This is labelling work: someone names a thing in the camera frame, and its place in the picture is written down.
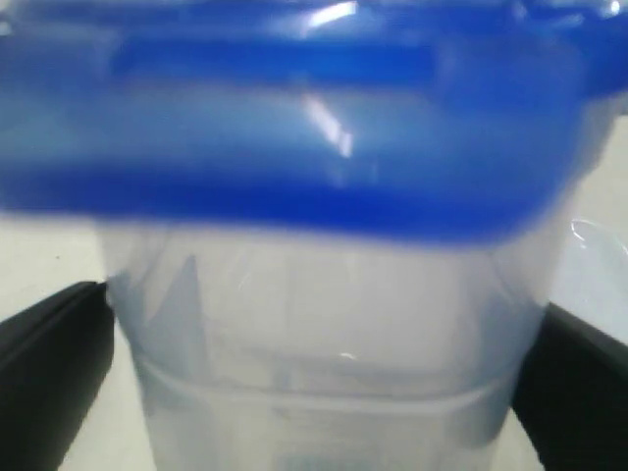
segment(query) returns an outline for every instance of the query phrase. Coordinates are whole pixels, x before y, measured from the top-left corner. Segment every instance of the blue plastic lid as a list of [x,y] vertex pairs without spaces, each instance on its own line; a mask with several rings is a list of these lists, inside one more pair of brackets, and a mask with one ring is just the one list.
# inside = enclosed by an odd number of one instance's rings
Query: blue plastic lid
[[628,82],[618,2],[26,0],[11,27],[20,211],[501,237],[595,158],[588,103]]

